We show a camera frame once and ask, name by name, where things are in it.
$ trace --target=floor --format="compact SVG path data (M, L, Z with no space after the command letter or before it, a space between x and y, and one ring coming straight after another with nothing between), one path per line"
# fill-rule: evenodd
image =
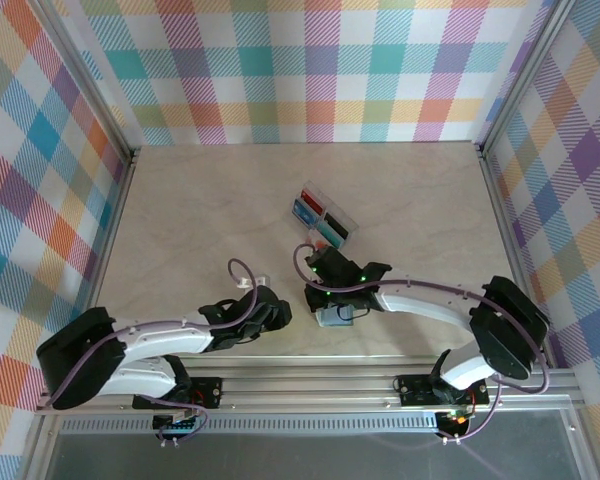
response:
M358 223L343 253L360 265L476 290L511 275L469 143L145 147L99 304L120 319L166 319L238 298L226 272L235 256L271 277L293 320L223 355L437 356L466 343L457 327L410 314L318 326L291 263L306 234L291 205L307 180Z

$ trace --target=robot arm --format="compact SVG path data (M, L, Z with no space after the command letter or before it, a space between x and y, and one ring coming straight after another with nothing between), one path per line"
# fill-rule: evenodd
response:
M516 380L529 377L536 359L533 351L519 332L490 306L459 296L449 302L448 294L423 293L411 288L409 277L390 265L372 262L360 268L333 247L321 248L307 257L306 262L325 287L342 289L377 281L384 283L346 293L322 291L307 284L305 297L312 312L346 305L379 312L409 312L473 333L475 340L444 352L430 375L433 391L441 402L453 403L471 385L494 373ZM386 284L386 280L396 283ZM539 347L549 322L533 302L503 277L493 277L483 288L484 297L509 312Z
M53 407L73 408L97 395L110 394L189 401L190 379L175 354L225 350L244 339L279 330L291 321L289 304L279 300L268 287L258 286L251 314L238 325L222 328L222 324L248 311L252 294L251 291L240 300L203 306L195 318L182 321L135 321L129 326L111 318L103 307L87 310L36 352L53 395L92 345L112 337L80 367Z

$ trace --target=metal frame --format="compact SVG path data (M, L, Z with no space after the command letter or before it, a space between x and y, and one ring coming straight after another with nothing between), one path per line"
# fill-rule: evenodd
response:
M28 3L38 17L43 29L51 38L51 43L60 53L62 61L76 81L76 85L93 109L116 153L127 162L130 162L133 158L134 149L127 142L122 129L113 117L111 110L109 110L93 76L89 72L89 68L69 37L55 8L44 0L29 0Z
M500 231L500 238L504 245L504 251L507 255L509 266L511 267L511 275L513 280L520 287L520 289L535 303L538 303L535 291L531 287L531 282L527 276L524 261L522 259L522 253L518 248L515 240L515 234L513 227L509 221L505 209L504 198L500 193L500 189L496 185L495 175L491 169L491 165L487 162L484 156L477 150L478 158L480 159L480 170L484 178L485 185L487 186L487 192L489 193L489 199L491 200L491 206L493 207L493 213L496 217L496 224ZM542 344L543 352L547 358L547 362L550 367L557 365L556 356L551 348L549 340L546 339Z
M131 159L131 162L125 165L124 171L121 177L120 191L118 192L118 198L113 209L111 221L105 231L104 243L102 246L102 253L100 254L100 261L96 265L96 269L93 275L93 281L91 282L91 288L87 295L87 307L94 307L100 296L102 290L102 283L104 281L104 275L107 271L107 265L109 265L109 259L111 258L111 252L113 251L113 243L118 233L118 227L120 226L120 220L122 220L122 211L124 205L127 202L129 196L129 190L131 188L131 181L136 171L135 156Z
M590 458L600 472L600 441L598 440L598 434L594 429L589 411L586 408L578 408L575 412L571 412L571 416L567 417L565 421L569 422L569 428L575 426L583 432L582 437L576 437L573 440L575 445L572 445L572 448L580 451L588 450L591 454Z
M553 41L558 36L562 25L567 21L569 13L571 13L571 10L577 1L578 0L555 0L555 5L549 13L542 31L531 48L529 58L527 58L524 66L520 70L498 116L487 132L482 147L482 152L486 159L489 158L494 146L505 132L509 122L513 118L516 107L520 105L522 97L531 86L545 57L549 53L549 49L553 45Z
M222 433L232 428L246 428L254 415L295 418L303 414L308 419L349 418L358 414L362 418L392 419L431 414L445 410L444 407L401 407L398 394L393 389L393 378L398 374L428 373L431 358L409 358L402 356L381 357L185 357L183 362L190 375L220 376L223 382L223 398L219 410L212 412L214 431ZM525 386L537 386L541 373L535 372L524 382ZM488 390L493 395L496 385L489 382ZM106 433L124 434L125 429L112 428L116 420L125 418L140 421L146 430L147 419L153 410L133 410L132 396L111 395L94 400L72 410L55 411L42 406L36 415L28 451L31 459L21 469L23 479L44 478L55 445L66 422L73 422L72 434ZM582 478L600 478L598 466L592 456L586 430L581 424L578 411L584 399L571 370L551 371L551 386L542 395L528 395L505 387L498 410L537 411L558 410L561 412L576 464ZM488 407L480 406L478 411ZM181 413L177 410L160 410L161 414ZM101 424L94 420L103 420ZM75 426L76 421L83 427ZM258 425L258 431L275 429ZM430 431L415 428L412 431Z
M165 428L163 433L187 433L187 428ZM435 413L219 413L214 412L204 427L205 434L272 434L284 435L363 435L369 433L435 433ZM139 415L69 415L63 417L62 435L129 435L155 434L153 416Z
M53 0L37 0L44 2L49 9L55 10ZM125 134L127 141L132 146L140 147L146 145L147 141L144 136L144 131L138 123L138 119L133 112L129 99L125 95L117 75L113 67L109 63L105 51L93 30L89 18L82 7L80 0L63 0L65 9L67 10L73 27L77 30L83 43L91 53L93 62L98 67L100 74L106 84L105 90L115 101L117 107L122 112L125 118Z

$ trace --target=wall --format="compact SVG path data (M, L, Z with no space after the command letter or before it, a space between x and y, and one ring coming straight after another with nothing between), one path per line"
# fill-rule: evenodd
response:
M498 118L498 114L502 109L502 105L505 99L507 98L509 92L515 85L520 71L524 67L524 64L527 61L529 54L533 51L533 45L536 41L537 36L542 30L542 27L544 26L553 5L556 3L556 0L542 0L542 4L540 5L540 8L536 13L535 18L533 19L531 27L529 28L529 31L527 32L526 36L524 37L524 41L520 46L520 50L518 50L515 59L511 63L509 71L507 72L507 75L500 86L500 90L498 90L498 95L496 96L496 99L490 106L487 105L489 108L489 113L487 114L487 118L484 124L482 125L482 128L480 129L480 133L475 139L477 144L484 144L486 136L489 133L489 129L495 122L496 118Z
M0 480L43 388L35 348L85 306L122 171L26 1L1 1Z
M535 296L600 440L600 0L580 0L493 163Z
M54 4L131 142L172 145L469 140L541 2Z

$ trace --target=glass panel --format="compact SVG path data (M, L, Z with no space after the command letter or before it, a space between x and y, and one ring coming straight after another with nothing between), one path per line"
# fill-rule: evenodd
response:
M61 434L50 479L577 479L558 411L500 412L460 447L431 434L201 434L179 449L153 435Z

